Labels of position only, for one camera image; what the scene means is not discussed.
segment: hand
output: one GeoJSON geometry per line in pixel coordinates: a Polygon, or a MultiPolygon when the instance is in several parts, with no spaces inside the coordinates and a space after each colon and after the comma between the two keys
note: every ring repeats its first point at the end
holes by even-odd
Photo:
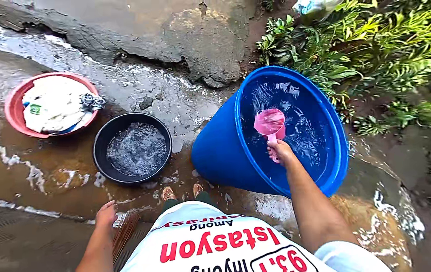
{"type": "Polygon", "coordinates": [[[109,229],[112,229],[113,223],[115,223],[115,220],[118,218],[118,215],[116,215],[117,209],[118,205],[115,203],[115,200],[103,205],[96,214],[95,227],[108,227],[109,229]]]}
{"type": "Polygon", "coordinates": [[[291,162],[298,161],[291,147],[283,140],[278,139],[277,143],[268,142],[268,152],[269,157],[276,153],[275,155],[278,156],[280,163],[284,167],[287,167],[291,162]]]}

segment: sandal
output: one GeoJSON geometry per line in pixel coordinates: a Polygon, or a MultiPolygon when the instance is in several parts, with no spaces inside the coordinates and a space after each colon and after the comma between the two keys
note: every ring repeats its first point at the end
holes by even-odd
{"type": "Polygon", "coordinates": [[[165,188],[162,191],[162,200],[167,201],[168,199],[177,200],[177,198],[175,197],[175,194],[173,193],[172,188],[170,188],[170,186],[165,186],[165,188]]]}
{"type": "Polygon", "coordinates": [[[200,192],[202,192],[204,190],[204,188],[202,188],[202,185],[195,183],[194,184],[194,197],[197,197],[200,192]]]}

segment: broom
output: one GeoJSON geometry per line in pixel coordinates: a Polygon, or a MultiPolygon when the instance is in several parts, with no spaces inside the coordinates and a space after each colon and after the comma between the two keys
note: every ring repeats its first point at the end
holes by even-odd
{"type": "Polygon", "coordinates": [[[135,211],[128,211],[122,218],[120,225],[116,230],[115,237],[113,238],[113,264],[116,263],[123,247],[132,237],[139,219],[140,214],[135,211]]]}

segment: green pants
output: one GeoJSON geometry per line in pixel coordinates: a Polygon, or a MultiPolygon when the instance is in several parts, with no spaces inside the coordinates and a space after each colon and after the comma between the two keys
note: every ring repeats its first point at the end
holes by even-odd
{"type": "MultiPolygon", "coordinates": [[[[197,197],[195,198],[196,201],[200,201],[200,202],[204,202],[207,203],[209,205],[212,205],[214,207],[217,208],[217,204],[211,199],[211,197],[209,196],[209,194],[206,191],[202,191],[200,192],[197,197]]],[[[168,199],[167,201],[165,201],[165,203],[163,204],[162,207],[162,213],[164,213],[164,211],[170,209],[171,207],[180,204],[180,201],[177,199],[168,199]]]]}

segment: red plastic basin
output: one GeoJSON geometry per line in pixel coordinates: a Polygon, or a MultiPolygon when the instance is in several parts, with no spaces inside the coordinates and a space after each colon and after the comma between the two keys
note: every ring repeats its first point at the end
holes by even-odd
{"type": "MultiPolygon", "coordinates": [[[[87,78],[81,77],[76,74],[67,73],[67,72],[54,72],[54,73],[45,73],[45,74],[31,77],[30,79],[23,81],[16,88],[14,88],[14,90],[12,90],[7,96],[6,102],[4,104],[4,113],[6,114],[7,121],[9,122],[9,124],[11,124],[11,126],[13,126],[15,130],[19,131],[20,133],[24,133],[31,137],[48,138],[51,136],[68,135],[79,130],[77,129],[63,134],[48,135],[48,134],[35,132],[26,127],[26,122],[24,120],[24,114],[23,114],[23,111],[24,111],[23,96],[29,89],[34,87],[34,83],[33,83],[34,80],[42,77],[49,77],[49,76],[62,76],[62,77],[68,77],[68,78],[74,79],[79,83],[82,83],[83,85],[85,85],[88,88],[88,90],[90,90],[92,93],[98,95],[98,91],[96,90],[95,86],[93,86],[93,84],[91,84],[91,82],[87,78]]],[[[98,115],[98,110],[93,112],[91,119],[83,127],[86,127],[89,124],[91,124],[97,115],[98,115]]]]}

